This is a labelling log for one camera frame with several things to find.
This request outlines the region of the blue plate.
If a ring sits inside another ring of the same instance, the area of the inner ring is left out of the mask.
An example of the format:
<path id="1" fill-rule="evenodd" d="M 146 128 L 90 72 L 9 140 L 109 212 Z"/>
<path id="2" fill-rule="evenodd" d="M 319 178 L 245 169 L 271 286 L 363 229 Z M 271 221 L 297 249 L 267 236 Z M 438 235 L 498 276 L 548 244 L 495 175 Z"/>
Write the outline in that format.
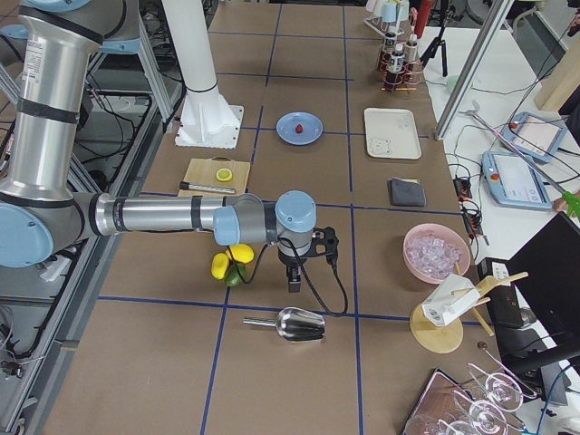
<path id="1" fill-rule="evenodd" d="M 275 126 L 276 133 L 286 143 L 305 146 L 317 141 L 323 133 L 321 120 L 309 112 L 295 111 L 283 115 Z"/>

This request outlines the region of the yellow lemon round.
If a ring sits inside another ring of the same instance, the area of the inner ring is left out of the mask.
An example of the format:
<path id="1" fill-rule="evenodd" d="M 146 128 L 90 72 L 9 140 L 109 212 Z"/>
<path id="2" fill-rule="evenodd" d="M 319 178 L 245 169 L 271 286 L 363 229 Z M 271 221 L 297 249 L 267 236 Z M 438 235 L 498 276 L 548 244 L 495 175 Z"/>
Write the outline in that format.
<path id="1" fill-rule="evenodd" d="M 251 263 L 255 258 L 254 249 L 247 244 L 228 246 L 226 248 L 225 254 L 230 261 L 238 262 L 241 264 Z"/>

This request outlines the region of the green avocado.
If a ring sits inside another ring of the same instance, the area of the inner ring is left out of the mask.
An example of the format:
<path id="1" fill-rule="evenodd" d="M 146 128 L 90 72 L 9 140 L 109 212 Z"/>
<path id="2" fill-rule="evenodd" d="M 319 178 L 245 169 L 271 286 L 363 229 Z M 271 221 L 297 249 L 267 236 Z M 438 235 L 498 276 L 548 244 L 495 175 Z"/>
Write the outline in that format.
<path id="1" fill-rule="evenodd" d="M 247 278 L 246 266 L 241 263 L 231 264 L 227 270 L 225 277 L 225 284 L 227 287 L 233 288 L 244 284 Z"/>

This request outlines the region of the wooden cutting board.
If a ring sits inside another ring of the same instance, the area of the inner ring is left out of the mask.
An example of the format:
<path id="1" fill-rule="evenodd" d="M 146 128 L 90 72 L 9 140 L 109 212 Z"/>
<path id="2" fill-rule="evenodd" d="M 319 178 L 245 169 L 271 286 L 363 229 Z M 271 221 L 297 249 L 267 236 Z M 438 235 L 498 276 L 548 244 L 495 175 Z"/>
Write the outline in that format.
<path id="1" fill-rule="evenodd" d="M 219 182 L 216 180 L 216 172 L 220 168 L 229 168 L 233 172 L 233 180 L 229 182 Z M 196 190 L 179 189 L 179 197 L 191 197 L 195 195 L 210 196 L 234 196 L 246 192 L 247 181 L 250 171 L 250 163 L 227 158 L 212 159 L 191 159 L 187 171 L 182 181 L 191 182 L 199 185 L 218 186 L 232 188 L 236 190 L 235 194 L 203 192 Z"/>

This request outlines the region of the grey folded cloth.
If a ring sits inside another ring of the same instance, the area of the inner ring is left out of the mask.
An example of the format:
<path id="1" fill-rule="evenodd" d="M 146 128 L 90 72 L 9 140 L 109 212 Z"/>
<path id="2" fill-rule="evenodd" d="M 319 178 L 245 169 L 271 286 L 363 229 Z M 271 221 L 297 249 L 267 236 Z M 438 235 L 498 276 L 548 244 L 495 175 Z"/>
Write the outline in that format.
<path id="1" fill-rule="evenodd" d="M 418 182 L 390 179 L 387 185 L 390 202 L 394 206 L 424 207 L 427 204 L 424 188 Z"/>

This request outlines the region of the pink bowl of ice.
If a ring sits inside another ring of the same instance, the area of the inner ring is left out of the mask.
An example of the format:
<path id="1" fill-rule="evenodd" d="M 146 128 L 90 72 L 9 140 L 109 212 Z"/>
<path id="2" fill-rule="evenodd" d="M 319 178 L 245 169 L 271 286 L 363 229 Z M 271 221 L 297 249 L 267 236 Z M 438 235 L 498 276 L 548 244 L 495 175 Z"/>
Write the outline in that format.
<path id="1" fill-rule="evenodd" d="M 419 224 L 403 239 L 402 255 L 409 271 L 428 284 L 440 284 L 451 274 L 464 276 L 471 253 L 455 231 L 440 224 Z"/>

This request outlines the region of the wooden round stand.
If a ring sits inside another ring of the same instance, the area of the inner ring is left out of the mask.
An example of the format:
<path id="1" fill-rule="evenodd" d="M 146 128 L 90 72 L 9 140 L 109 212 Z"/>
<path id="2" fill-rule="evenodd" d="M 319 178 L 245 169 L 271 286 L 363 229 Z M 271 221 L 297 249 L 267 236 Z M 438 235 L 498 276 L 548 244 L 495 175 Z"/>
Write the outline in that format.
<path id="1" fill-rule="evenodd" d="M 503 279 L 497 279 L 492 275 L 486 276 L 478 284 L 474 285 L 480 294 L 479 300 L 468 311 L 477 318 L 484 331 L 493 336 L 495 333 L 485 319 L 477 311 L 476 306 L 483 305 L 490 300 L 486 297 L 496 286 L 508 285 L 509 283 L 528 276 L 528 272 L 510 275 Z M 432 324 L 423 314 L 421 304 L 418 304 L 411 312 L 410 327 L 416 341 L 434 353 L 451 353 L 455 351 L 463 340 L 463 324 L 460 317 L 448 326 L 438 327 Z"/>

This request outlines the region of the cream bear tray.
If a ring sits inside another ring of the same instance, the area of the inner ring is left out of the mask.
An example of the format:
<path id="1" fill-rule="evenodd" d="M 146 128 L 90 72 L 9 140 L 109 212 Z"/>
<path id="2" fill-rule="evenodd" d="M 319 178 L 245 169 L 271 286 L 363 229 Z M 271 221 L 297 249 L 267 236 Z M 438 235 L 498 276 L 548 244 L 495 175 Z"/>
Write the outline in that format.
<path id="1" fill-rule="evenodd" d="M 413 113 L 367 108 L 363 112 L 366 150 L 377 159 L 418 160 L 421 145 Z"/>

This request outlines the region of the white paper carton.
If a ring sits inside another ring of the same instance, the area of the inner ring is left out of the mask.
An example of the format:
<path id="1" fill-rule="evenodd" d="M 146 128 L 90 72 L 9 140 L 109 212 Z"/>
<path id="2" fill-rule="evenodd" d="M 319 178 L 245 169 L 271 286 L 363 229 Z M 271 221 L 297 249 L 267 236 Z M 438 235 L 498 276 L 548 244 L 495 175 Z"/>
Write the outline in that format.
<path id="1" fill-rule="evenodd" d="M 435 326 L 450 325 L 479 300 L 479 290 L 466 277 L 450 274 L 421 304 L 425 317 Z"/>

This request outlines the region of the dark drink bottle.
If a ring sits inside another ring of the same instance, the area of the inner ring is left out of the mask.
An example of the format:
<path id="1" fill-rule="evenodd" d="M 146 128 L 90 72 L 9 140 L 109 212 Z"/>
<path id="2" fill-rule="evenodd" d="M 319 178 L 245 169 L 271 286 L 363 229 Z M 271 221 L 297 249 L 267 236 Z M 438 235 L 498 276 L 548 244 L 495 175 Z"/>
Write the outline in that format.
<path id="1" fill-rule="evenodd" d="M 406 63 L 414 63 L 418 52 L 418 37 L 416 34 L 411 34 L 404 45 L 404 61 Z"/>
<path id="2" fill-rule="evenodd" d="M 384 35 L 382 45 L 382 70 L 384 72 L 388 70 L 391 54 L 397 43 L 397 37 L 396 28 L 390 26 Z"/>
<path id="3" fill-rule="evenodd" d="M 397 43 L 391 52 L 389 71 L 398 74 L 402 71 L 404 63 L 404 46 L 402 43 Z"/>

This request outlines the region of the wine glass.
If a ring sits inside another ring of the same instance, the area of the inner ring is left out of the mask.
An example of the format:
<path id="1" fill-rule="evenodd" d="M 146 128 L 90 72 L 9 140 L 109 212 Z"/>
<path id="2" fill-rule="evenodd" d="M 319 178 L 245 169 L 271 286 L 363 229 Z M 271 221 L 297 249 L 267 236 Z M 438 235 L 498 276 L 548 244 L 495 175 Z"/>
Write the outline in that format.
<path id="1" fill-rule="evenodd" d="M 494 366 L 488 370 L 467 363 L 469 378 L 453 392 L 456 407 L 477 434 L 528 434 L 527 425 L 516 413 L 538 393 L 497 359 L 485 343 L 478 343 L 478 348 Z"/>

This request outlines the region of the black monitor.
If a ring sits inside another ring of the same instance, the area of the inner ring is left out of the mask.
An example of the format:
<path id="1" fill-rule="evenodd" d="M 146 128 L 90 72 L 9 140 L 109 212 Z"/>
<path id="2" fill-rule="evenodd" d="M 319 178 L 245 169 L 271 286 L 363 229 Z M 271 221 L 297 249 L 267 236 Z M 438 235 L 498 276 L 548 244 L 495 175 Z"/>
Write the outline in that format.
<path id="1" fill-rule="evenodd" d="M 559 212 L 508 261 L 511 274 L 528 273 L 516 287 L 556 346 L 511 363 L 524 373 L 579 355 L 579 226 Z"/>

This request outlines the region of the far teach pendant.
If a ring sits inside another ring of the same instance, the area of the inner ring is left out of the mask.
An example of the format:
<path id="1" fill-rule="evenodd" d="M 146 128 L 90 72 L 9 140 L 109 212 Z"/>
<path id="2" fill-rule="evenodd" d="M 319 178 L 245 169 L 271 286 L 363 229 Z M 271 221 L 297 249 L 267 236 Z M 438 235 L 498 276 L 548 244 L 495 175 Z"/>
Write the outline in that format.
<path id="1" fill-rule="evenodd" d="M 567 127 L 528 111 L 518 113 L 503 127 L 503 136 L 518 150 L 541 163 L 548 163 L 565 138 Z"/>

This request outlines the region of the black small tripod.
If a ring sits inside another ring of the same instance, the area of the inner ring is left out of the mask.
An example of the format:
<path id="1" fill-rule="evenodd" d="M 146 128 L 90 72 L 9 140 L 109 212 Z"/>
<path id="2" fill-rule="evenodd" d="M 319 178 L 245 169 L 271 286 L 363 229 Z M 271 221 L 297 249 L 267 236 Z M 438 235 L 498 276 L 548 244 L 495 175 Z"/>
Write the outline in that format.
<path id="1" fill-rule="evenodd" d="M 447 48 L 446 48 L 446 41 L 443 37 L 444 32 L 446 30 L 446 26 L 448 21 L 450 20 L 451 16 L 455 12 L 455 7 L 450 5 L 449 0 L 442 0 L 440 4 L 440 19 L 439 19 L 439 33 L 438 35 L 432 40 L 430 45 L 427 47 L 426 51 L 420 57 L 420 63 L 422 68 L 425 68 L 431 59 L 434 59 L 438 50 L 441 51 L 441 69 L 442 69 L 442 76 L 448 76 L 448 62 L 447 62 Z"/>

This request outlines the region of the aluminium frame post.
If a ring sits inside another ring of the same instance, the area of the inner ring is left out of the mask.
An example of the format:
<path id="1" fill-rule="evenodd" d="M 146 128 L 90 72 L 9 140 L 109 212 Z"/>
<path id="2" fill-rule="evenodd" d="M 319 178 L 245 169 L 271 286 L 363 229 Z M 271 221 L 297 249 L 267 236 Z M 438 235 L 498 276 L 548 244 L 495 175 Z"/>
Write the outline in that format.
<path id="1" fill-rule="evenodd" d="M 490 49 L 496 32 L 501 28 L 513 4 L 514 0 L 501 0 L 492 3 L 488 17 L 479 30 L 475 43 L 469 52 L 467 60 L 459 74 L 459 78 L 438 121 L 434 132 L 434 138 L 436 140 L 443 140 L 450 129 L 455 116 L 459 112 L 459 106 L 466 97 L 479 66 L 482 64 Z"/>

